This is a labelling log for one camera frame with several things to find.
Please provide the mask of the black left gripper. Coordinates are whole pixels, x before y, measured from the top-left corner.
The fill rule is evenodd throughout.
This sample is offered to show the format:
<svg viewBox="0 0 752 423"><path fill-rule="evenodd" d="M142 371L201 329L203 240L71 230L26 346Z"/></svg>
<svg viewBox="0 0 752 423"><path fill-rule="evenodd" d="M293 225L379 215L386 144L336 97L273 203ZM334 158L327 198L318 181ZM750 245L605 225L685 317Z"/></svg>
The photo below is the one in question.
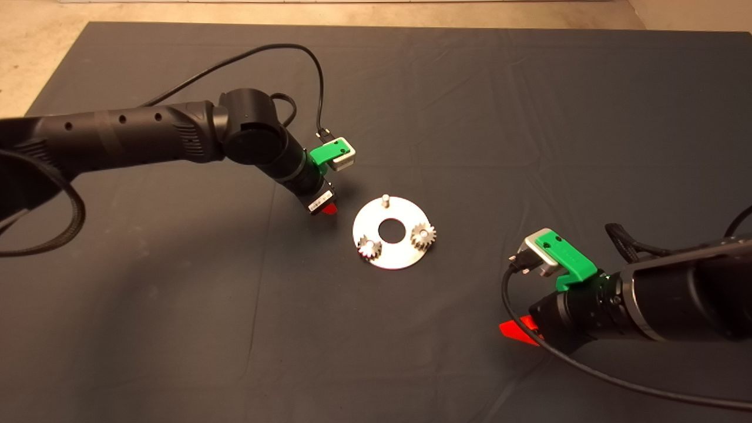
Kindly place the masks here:
<svg viewBox="0 0 752 423"><path fill-rule="evenodd" d="M276 161L276 181L289 190L311 215L336 215L333 185L321 174L308 152L287 146Z"/></svg>

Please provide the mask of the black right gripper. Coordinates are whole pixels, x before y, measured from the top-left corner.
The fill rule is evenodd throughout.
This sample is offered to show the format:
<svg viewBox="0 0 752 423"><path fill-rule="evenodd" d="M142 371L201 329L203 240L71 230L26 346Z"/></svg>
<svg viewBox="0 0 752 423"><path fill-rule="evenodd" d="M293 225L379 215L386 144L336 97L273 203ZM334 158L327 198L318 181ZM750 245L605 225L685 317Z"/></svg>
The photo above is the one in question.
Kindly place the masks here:
<svg viewBox="0 0 752 423"><path fill-rule="evenodd" d="M600 273L588 281L574 284L567 291L554 292L529 307L529 315L499 324L504 337L539 346L537 339L571 354L597 340L632 339L632 320L623 302L620 276Z"/></svg>

